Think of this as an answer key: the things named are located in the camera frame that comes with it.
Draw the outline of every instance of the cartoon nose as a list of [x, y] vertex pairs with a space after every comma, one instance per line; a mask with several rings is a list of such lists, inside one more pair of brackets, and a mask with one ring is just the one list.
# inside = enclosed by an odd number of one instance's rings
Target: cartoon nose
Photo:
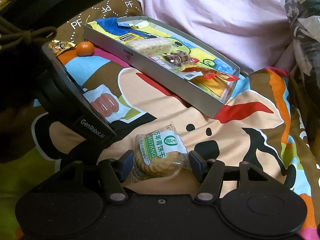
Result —
[[219, 146], [214, 140], [197, 143], [195, 151], [205, 160], [216, 159], [220, 154]]

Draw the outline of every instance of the metal screw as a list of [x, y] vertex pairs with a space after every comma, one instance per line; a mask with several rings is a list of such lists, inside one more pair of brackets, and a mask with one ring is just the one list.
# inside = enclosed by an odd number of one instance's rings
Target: metal screw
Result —
[[125, 194], [113, 193], [110, 195], [110, 199], [113, 201], [123, 201], [125, 199]]
[[165, 203], [166, 203], [166, 200], [165, 200], [165, 199], [158, 199], [158, 203], [159, 203], [159, 204], [165, 204]]
[[198, 197], [198, 199], [203, 200], [203, 201], [208, 201], [208, 200], [213, 199], [213, 195], [208, 192], [202, 192], [202, 193], [198, 194], [197, 197]]

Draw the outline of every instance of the colorful blanket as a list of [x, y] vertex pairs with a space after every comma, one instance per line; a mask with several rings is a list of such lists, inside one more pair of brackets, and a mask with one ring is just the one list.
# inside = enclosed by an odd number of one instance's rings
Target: colorful blanket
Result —
[[[130, 107], [112, 125], [117, 137], [101, 150], [55, 121], [42, 106], [28, 113], [29, 129], [14, 149], [22, 157], [0, 164], [0, 239], [22, 235], [15, 219], [15, 203], [25, 192], [72, 161], [96, 164], [119, 158], [134, 147], [136, 134], [146, 134], [173, 123], [188, 151], [237, 166], [249, 161], [301, 196], [308, 216], [301, 235], [319, 239], [320, 167], [308, 145], [305, 124], [309, 113], [295, 82], [285, 71], [271, 67], [238, 81], [231, 99], [215, 119], [209, 119], [144, 74], [115, 56], [96, 48], [91, 57], [77, 57], [74, 50], [59, 56], [83, 88], [106, 85], [119, 101]], [[181, 169], [170, 177], [131, 184], [138, 193], [194, 195], [199, 189], [192, 172]], [[226, 182], [221, 196], [236, 187]]]

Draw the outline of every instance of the small orange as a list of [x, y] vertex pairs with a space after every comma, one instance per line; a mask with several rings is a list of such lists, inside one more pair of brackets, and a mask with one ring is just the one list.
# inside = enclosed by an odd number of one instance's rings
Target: small orange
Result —
[[94, 45], [90, 41], [80, 42], [76, 47], [76, 52], [79, 57], [91, 56], [93, 54]]

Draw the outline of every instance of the gold wrapper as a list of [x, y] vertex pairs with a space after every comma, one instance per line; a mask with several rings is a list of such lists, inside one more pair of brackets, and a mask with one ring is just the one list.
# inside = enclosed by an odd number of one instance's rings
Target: gold wrapper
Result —
[[54, 40], [52, 42], [49, 43], [49, 47], [50, 49], [53, 50], [53, 52], [59, 56], [62, 52], [68, 50], [68, 49], [72, 49], [74, 48], [76, 45], [72, 42], [68, 42], [68, 41], [57, 41]]

